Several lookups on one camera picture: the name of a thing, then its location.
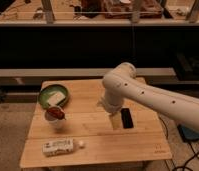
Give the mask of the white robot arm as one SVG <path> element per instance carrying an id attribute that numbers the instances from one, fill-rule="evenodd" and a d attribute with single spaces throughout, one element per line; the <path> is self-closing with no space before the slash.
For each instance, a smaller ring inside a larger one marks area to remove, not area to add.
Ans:
<path id="1" fill-rule="evenodd" d="M 124 99 L 135 101 L 199 132 L 199 99 L 149 86 L 135 79 L 136 68 L 123 62 L 102 79 L 105 89 L 100 103 L 110 115 L 117 114 Z"/>

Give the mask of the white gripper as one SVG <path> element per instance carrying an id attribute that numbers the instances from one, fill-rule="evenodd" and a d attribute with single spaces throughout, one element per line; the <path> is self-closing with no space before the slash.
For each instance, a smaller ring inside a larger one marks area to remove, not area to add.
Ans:
<path id="1" fill-rule="evenodd" d="M 108 112 L 110 116 L 110 121 L 114 130 L 122 128 L 121 114 L 117 113 L 121 109 L 121 100 L 119 98 L 109 99 L 102 97 L 99 100 L 99 105 Z"/>

